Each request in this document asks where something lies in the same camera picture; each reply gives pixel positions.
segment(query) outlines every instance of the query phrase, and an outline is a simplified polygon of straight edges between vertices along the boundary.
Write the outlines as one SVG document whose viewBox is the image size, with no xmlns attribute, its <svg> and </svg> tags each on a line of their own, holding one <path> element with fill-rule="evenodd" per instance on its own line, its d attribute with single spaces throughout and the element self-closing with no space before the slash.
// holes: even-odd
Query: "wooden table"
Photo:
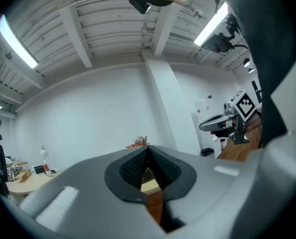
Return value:
<svg viewBox="0 0 296 239">
<path fill-rule="evenodd" d="M 21 166 L 21 165 L 26 165 L 28 162 L 26 161 L 13 161 L 12 164 L 15 164 L 17 166 Z"/>
<path fill-rule="evenodd" d="M 8 187 L 10 194 L 28 195 L 32 193 L 34 190 L 41 187 L 46 182 L 49 182 L 57 174 L 58 173 L 55 173 L 52 175 L 52 177 L 49 177 L 44 173 L 40 173 L 40 174 L 32 173 L 31 176 L 25 182 L 20 182 L 20 179 L 19 179 L 12 182 L 7 182 L 6 185 Z"/>
</svg>

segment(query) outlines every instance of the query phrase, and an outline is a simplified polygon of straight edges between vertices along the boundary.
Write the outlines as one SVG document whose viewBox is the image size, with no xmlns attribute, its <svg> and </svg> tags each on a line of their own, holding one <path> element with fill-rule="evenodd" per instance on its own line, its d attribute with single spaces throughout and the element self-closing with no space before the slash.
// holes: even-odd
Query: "white column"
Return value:
<svg viewBox="0 0 296 239">
<path fill-rule="evenodd" d="M 143 57 L 170 148 L 199 155 L 190 110 L 169 63 L 163 57 L 154 57 L 151 50 L 143 51 Z"/>
</svg>

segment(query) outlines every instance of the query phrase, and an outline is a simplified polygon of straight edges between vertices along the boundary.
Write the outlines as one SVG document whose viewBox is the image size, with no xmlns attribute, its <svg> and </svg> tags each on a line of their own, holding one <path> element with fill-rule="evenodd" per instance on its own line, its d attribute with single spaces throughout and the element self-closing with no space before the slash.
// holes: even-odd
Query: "white ceiling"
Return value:
<svg viewBox="0 0 296 239">
<path fill-rule="evenodd" d="M 93 68 L 98 68 L 104 60 L 113 60 L 116 55 L 124 60 L 127 57 L 138 58 L 143 47 L 152 48 L 159 7 L 152 6 L 148 14 L 141 15 L 128 0 L 73 1 L 88 44 L 86 50 L 90 49 L 93 56 Z M 181 9 L 163 51 L 185 55 L 196 64 L 215 66 L 223 70 L 231 71 L 238 67 L 249 56 L 246 49 L 238 48 L 227 54 L 216 54 L 200 49 L 193 43 L 214 15 L 214 0 L 191 0 L 188 4 L 189 9 Z M 203 12 L 201 19 L 193 17 L 190 10 L 194 9 Z M 46 86 L 55 82 L 52 77 L 56 73 L 61 74 L 63 68 L 74 63 L 85 68 L 80 72 L 87 70 L 63 24 L 57 0 L 17 0 L 6 13 L 6 18 L 22 43 L 38 60 L 35 70 L 41 80 L 45 79 Z M 215 32 L 228 35 L 224 23 Z M 232 43 L 246 44 L 239 35 Z M 9 50 L 0 34 L 0 84 L 20 93 L 24 103 L 40 89 L 4 62 L 1 54 Z M 1 95 L 0 101 L 21 105 Z"/>
</svg>

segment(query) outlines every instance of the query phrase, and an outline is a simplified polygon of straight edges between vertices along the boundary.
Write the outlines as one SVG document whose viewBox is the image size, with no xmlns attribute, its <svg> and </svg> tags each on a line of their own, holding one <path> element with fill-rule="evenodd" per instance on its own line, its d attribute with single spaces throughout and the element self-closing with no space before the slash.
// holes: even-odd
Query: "black cable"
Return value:
<svg viewBox="0 0 296 239">
<path fill-rule="evenodd" d="M 234 48 L 243 47 L 243 48 L 246 48 L 247 50 L 249 50 L 249 48 L 246 45 L 243 45 L 243 44 L 235 44 L 235 45 L 233 45 L 233 47 Z"/>
</svg>

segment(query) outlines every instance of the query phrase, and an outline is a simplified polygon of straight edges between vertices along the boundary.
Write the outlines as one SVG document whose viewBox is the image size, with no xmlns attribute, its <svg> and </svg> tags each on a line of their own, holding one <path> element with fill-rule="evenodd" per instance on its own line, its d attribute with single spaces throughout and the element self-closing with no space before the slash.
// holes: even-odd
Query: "white wall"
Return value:
<svg viewBox="0 0 296 239">
<path fill-rule="evenodd" d="M 235 70 L 233 70 L 233 73 L 235 74 L 235 77 L 239 83 L 239 86 L 241 89 L 244 89 L 255 106 L 259 104 L 256 92 L 252 86 L 252 81 L 255 81 L 257 84 L 258 89 L 261 89 L 259 79 L 258 79 L 258 71 L 255 70 L 251 74 L 249 74 L 249 68 L 244 68 L 243 66 L 237 67 Z"/>
<path fill-rule="evenodd" d="M 171 67 L 185 95 L 202 148 L 199 120 L 194 103 L 200 99 L 211 101 L 213 115 L 222 113 L 223 104 L 239 90 L 237 80 L 233 73 L 217 68 L 180 64 L 173 64 Z"/>
<path fill-rule="evenodd" d="M 0 134 L 3 138 L 3 140 L 0 141 L 0 145 L 3 146 L 5 156 L 12 156 L 11 136 L 9 134 L 11 119 L 0 116 L 0 120 L 2 120 L 2 125 L 0 126 Z"/>
<path fill-rule="evenodd" d="M 46 90 L 23 106 L 14 123 L 18 156 L 65 169 L 83 159 L 124 149 L 137 135 L 167 146 L 144 67 L 87 72 Z"/>
</svg>

